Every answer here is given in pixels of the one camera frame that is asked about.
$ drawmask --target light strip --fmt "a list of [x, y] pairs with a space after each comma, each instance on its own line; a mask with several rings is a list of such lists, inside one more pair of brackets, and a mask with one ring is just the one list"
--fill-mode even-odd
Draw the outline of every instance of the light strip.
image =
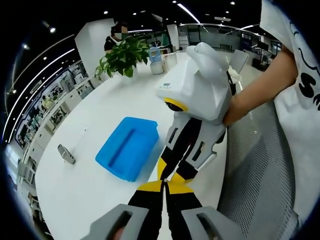
[[200, 24], [200, 21], [193, 15], [185, 6], [183, 6], [181, 3], [177, 4], [182, 10], [184, 10], [187, 14], [189, 14], [198, 24]]
[[29, 84], [25, 87], [25, 89], [23, 89], [23, 91], [21, 92], [21, 94], [19, 95], [19, 97], [17, 98], [17, 100], [15, 101], [13, 107], [11, 108], [11, 111], [6, 119], [6, 122], [5, 122], [5, 125], [4, 125], [4, 129], [3, 129], [3, 133], [2, 133], [2, 139], [4, 138], [4, 135], [5, 135], [5, 132], [6, 132], [6, 127], [7, 127], [7, 124], [9, 122], [9, 119], [10, 119], [10, 116], [11, 114], [13, 113], [14, 111], [14, 108], [16, 107], [19, 99], [21, 98], [21, 96], [24, 94], [24, 92], [27, 90], [27, 88], [31, 85], [31, 83], [44, 71], [46, 70], [48, 67], [50, 67], [53, 63], [55, 63], [56, 61], [58, 61], [60, 58], [62, 58], [63, 56], [71, 53], [72, 51], [74, 51], [75, 48], [65, 52], [64, 54], [62, 54], [61, 56], [57, 57], [55, 60], [53, 60], [52, 62], [50, 62], [47, 66], [45, 66], [37, 75], [35, 75], [35, 77], [29, 82]]
[[19, 78], [21, 77], [21, 75], [25, 72], [25, 70], [27, 70], [27, 68], [30, 67], [30, 65], [31, 65], [35, 60], [37, 60], [42, 54], [44, 54], [46, 51], [48, 51], [49, 49], [53, 48], [55, 45], [63, 42], [64, 40], [66, 40], [66, 39], [68, 39], [68, 38], [70, 38], [70, 37], [72, 37], [72, 36], [74, 36], [74, 34], [72, 34], [72, 35], [70, 35], [70, 36], [67, 36], [67, 37], [65, 37], [64, 39], [61, 39], [60, 41], [57, 41], [55, 44], [51, 45], [51, 46], [48, 47], [46, 50], [44, 50], [42, 53], [40, 53], [38, 56], [36, 56], [36, 58], [33, 59], [33, 60], [28, 64], [28, 66], [26, 66], [26, 67], [22, 70], [22, 72], [20, 73], [20, 75], [19, 75], [19, 76], [15, 79], [15, 81], [13, 82], [13, 84], [15, 84], [15, 83], [18, 81], [18, 79], [19, 79]]
[[240, 29], [248, 29], [248, 28], [252, 28], [252, 27], [253, 27], [253, 25], [249, 25], [249, 26], [244, 26], [244, 27], [242, 27]]
[[34, 91], [34, 93], [32, 94], [32, 96], [29, 98], [29, 100], [26, 102], [26, 104], [24, 105], [24, 107], [22, 108], [19, 116], [16, 118], [16, 121], [14, 123], [14, 126], [12, 128], [12, 131], [11, 131], [11, 134], [10, 134], [10, 137], [9, 137], [9, 140], [8, 140], [8, 143], [10, 143], [11, 141], [11, 138], [12, 138], [12, 135], [14, 134], [14, 131], [16, 129], [16, 125], [19, 121], [19, 118], [21, 117], [22, 113], [24, 112], [25, 108], [28, 106], [29, 102], [32, 100], [32, 98], [35, 96], [35, 94], [38, 92], [39, 89], [41, 89], [43, 87], [43, 85], [45, 85], [45, 83], [47, 81], [49, 81], [57, 72], [59, 72], [60, 70], [62, 69], [62, 67], [60, 67], [57, 71], [55, 71], [51, 76], [49, 76], [38, 88], [37, 90]]
[[139, 32], [150, 32], [152, 29], [145, 29], [145, 30], [133, 30], [133, 31], [128, 31], [128, 34], [132, 33], [139, 33]]

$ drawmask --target ceiling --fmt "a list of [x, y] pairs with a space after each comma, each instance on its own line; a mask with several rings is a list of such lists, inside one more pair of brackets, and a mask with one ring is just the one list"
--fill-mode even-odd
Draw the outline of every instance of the ceiling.
[[[181, 0], [173, 3], [172, 0], [159, 2], [136, 0], [103, 3], [102, 1], [91, 0], [83, 2], [83, 4], [80, 4], [80, 2], [50, 1], [43, 5], [31, 3], [19, 3], [17, 5], [16, 2], [12, 1], [10, 5], [15, 9], [15, 13], [5, 19], [5, 22], [9, 24], [4, 26], [3, 32], [7, 42], [5, 45], [6, 51], [3, 55], [4, 59], [6, 59], [4, 67], [7, 71], [3, 76], [7, 79], [6, 91], [9, 92], [5, 94], [8, 113], [10, 113], [17, 98], [26, 86], [45, 66], [67, 51], [75, 50], [50, 65], [30, 84], [12, 111], [4, 138], [8, 136], [7, 132], [11, 133], [14, 125], [12, 119], [19, 115], [26, 104], [26, 97], [30, 97], [30, 89], [37, 82], [42, 81], [43, 78], [48, 78], [59, 68], [63, 67], [65, 69], [72, 61], [80, 60], [74, 37], [87, 22], [114, 18], [115, 21], [126, 22], [129, 31], [156, 30], [161, 28], [161, 25], [152, 17], [152, 14], [155, 14], [162, 17], [164, 24], [174, 24], [175, 21], [177, 24], [195, 23], [192, 17], [177, 6], [178, 3], [182, 3], [189, 9], [201, 23], [220, 24], [221, 21], [215, 20], [215, 17], [230, 18], [231, 21], [226, 25], [238, 28], [260, 22], [260, 0], [234, 0], [235, 5], [231, 5], [230, 2], [230, 0]], [[55, 28], [55, 32], [51, 33], [50, 28]], [[258, 26], [249, 30], [259, 34], [264, 33]], [[71, 37], [40, 55], [47, 48], [68, 36]], [[24, 49], [23, 44], [27, 44], [29, 49]], [[34, 62], [21, 74], [33, 60]], [[14, 84], [16, 93], [13, 94], [10, 91], [10, 89], [13, 89], [12, 81], [16, 80], [20, 74], [21, 76]], [[6, 118], [6, 111], [3, 111], [1, 114], [3, 125], [6, 123]]]

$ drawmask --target blue plastic tray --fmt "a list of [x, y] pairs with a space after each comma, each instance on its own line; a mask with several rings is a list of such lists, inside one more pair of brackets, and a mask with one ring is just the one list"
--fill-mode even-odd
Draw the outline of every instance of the blue plastic tray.
[[125, 117], [95, 160], [120, 179], [134, 182], [159, 139], [157, 122]]

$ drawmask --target small gray object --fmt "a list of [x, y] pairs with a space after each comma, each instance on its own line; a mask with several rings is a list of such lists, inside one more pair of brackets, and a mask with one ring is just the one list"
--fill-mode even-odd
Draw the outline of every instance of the small gray object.
[[192, 240], [210, 240], [200, 218], [203, 218], [220, 240], [244, 240], [241, 228], [211, 206], [181, 211]]
[[61, 157], [66, 160], [70, 164], [74, 164], [76, 162], [74, 156], [71, 155], [71, 153], [66, 149], [64, 146], [59, 144], [58, 151], [61, 155]]
[[109, 240], [115, 234], [117, 223], [123, 214], [131, 215], [120, 240], [137, 240], [142, 224], [149, 210], [143, 207], [119, 204], [111, 211], [94, 221], [90, 226], [90, 232], [82, 240]]

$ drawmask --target white desk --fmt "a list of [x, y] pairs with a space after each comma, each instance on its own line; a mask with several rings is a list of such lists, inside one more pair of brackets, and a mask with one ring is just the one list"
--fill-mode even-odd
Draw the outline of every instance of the white desk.
[[[187, 57], [179, 53], [178, 62]], [[37, 196], [44, 220], [57, 240], [84, 237], [93, 221], [116, 205], [127, 204], [139, 185], [148, 180], [121, 180], [95, 161], [98, 151], [124, 117], [156, 121], [160, 148], [154, 152], [155, 158], [164, 147], [174, 114], [155, 96], [154, 87], [163, 75], [152, 75], [149, 65], [139, 64], [137, 69], [139, 81], [123, 84], [115, 76], [89, 94], [63, 121], [42, 155], [35, 175]], [[63, 161], [58, 144], [73, 154], [74, 165]], [[226, 141], [217, 148], [216, 151], [222, 152], [220, 160], [216, 158], [190, 183], [204, 206], [216, 207], [220, 197]], [[154, 170], [150, 180], [156, 179]]]

